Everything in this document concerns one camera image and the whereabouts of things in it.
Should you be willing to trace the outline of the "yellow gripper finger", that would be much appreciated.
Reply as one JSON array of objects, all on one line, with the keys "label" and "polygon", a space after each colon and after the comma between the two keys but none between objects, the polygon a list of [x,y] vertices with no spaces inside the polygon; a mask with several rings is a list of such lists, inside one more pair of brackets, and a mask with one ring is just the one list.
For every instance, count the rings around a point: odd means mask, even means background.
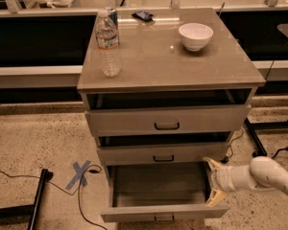
[{"label": "yellow gripper finger", "polygon": [[205,205],[207,207],[214,207],[219,204],[226,196],[227,194],[225,192],[217,189],[212,189]]},{"label": "yellow gripper finger", "polygon": [[208,166],[209,166],[209,168],[212,171],[217,171],[217,170],[219,170],[222,167],[221,163],[219,163],[219,162],[217,162],[217,161],[215,161],[215,160],[213,160],[212,158],[209,158],[209,157],[204,157],[203,161],[208,163]]}]

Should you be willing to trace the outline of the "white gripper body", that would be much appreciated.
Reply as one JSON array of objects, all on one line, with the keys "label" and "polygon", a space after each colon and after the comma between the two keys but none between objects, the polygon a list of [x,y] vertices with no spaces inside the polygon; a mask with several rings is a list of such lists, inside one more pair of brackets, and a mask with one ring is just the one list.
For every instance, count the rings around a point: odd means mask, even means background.
[{"label": "white gripper body", "polygon": [[256,188],[249,166],[221,166],[212,171],[211,177],[217,188],[224,192],[251,191]]}]

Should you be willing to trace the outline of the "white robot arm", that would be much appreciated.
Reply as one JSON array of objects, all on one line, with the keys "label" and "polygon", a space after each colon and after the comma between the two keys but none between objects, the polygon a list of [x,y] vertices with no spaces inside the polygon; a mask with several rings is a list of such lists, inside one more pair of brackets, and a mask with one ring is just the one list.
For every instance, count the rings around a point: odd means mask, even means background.
[{"label": "white robot arm", "polygon": [[205,157],[208,164],[208,178],[211,184],[210,196],[206,202],[208,207],[219,204],[227,195],[240,190],[265,192],[279,190],[288,196],[288,172],[275,160],[255,157],[249,165],[225,166]]}]

